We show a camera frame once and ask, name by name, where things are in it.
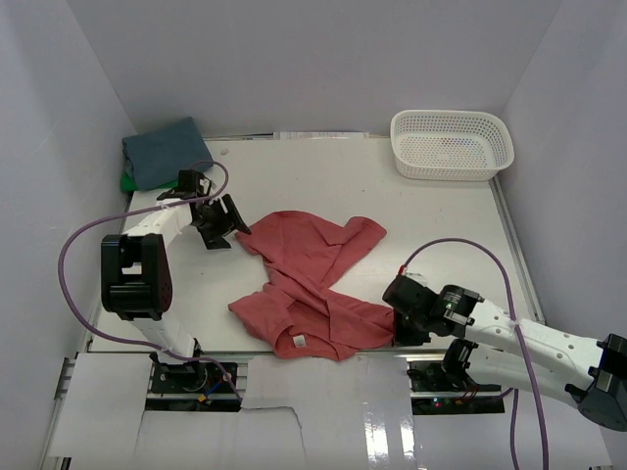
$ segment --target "white plastic basket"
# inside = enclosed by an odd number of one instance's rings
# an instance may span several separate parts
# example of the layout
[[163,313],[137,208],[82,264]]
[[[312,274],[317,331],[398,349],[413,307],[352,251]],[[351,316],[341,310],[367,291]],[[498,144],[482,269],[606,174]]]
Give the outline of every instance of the white plastic basket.
[[513,162],[506,125],[468,111],[401,111],[390,138],[399,172],[413,179],[485,181]]

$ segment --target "wall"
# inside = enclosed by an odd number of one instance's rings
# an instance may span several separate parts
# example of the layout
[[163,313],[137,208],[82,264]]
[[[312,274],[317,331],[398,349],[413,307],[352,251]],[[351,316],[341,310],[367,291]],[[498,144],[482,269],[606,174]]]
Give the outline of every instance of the wall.
[[[37,468],[64,356],[81,330],[56,276],[79,225],[123,209],[120,139],[133,133],[65,0],[0,0],[0,468]],[[89,313],[96,229],[69,261]]]
[[397,111],[499,114],[560,0],[69,0],[138,131],[387,134]]
[[[627,336],[627,4],[567,0],[503,118],[502,183],[550,325]],[[627,468],[627,436],[603,431]]]

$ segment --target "blue towel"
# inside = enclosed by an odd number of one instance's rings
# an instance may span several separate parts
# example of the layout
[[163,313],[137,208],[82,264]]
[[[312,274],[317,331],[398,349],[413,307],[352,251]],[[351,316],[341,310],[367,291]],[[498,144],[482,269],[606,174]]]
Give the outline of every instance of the blue towel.
[[[140,191],[173,181],[180,169],[200,160],[213,161],[191,117],[159,130],[124,137],[121,143],[126,158],[124,169]],[[205,171],[210,166],[199,164],[195,169]]]

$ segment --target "red cloth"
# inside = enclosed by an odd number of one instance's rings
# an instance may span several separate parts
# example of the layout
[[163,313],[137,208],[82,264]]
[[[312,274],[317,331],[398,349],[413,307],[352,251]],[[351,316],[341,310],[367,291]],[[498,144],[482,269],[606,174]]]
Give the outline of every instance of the red cloth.
[[353,217],[341,227],[310,213],[281,211],[251,230],[252,235],[237,233],[237,240],[252,255],[264,257],[269,282],[228,306],[250,335],[286,359],[342,360],[392,341],[391,308],[328,289],[385,236],[383,227],[365,217]]

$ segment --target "table surface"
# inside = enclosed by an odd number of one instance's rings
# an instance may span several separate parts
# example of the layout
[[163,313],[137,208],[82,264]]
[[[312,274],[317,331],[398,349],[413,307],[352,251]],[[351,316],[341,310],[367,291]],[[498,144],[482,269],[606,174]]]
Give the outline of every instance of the table surface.
[[[516,313],[532,318],[488,182],[406,179],[396,170],[389,139],[383,138],[212,141],[207,145],[214,159],[228,167],[226,193],[249,225],[271,212],[297,210],[342,225],[352,216],[363,215],[387,229],[387,236],[374,250],[332,287],[337,292],[383,304],[382,293],[413,250],[433,239],[463,237],[481,243],[501,259],[512,281]],[[218,185],[223,181],[220,168],[207,175]],[[130,209],[154,206],[162,192],[136,192]],[[125,227],[141,218],[130,217]],[[232,235],[228,240],[231,250],[207,251],[196,229],[187,227],[169,245],[174,289],[170,311],[205,352],[266,352],[269,345],[249,336],[227,308],[262,288],[267,280],[262,260],[245,253]],[[410,271],[425,276],[433,290],[458,284],[506,306],[501,273],[472,247],[453,243],[432,247],[413,261]],[[143,339],[131,323],[103,309],[97,324],[112,335]],[[434,338],[425,348],[446,348],[450,341]],[[91,350],[142,348],[94,338]]]

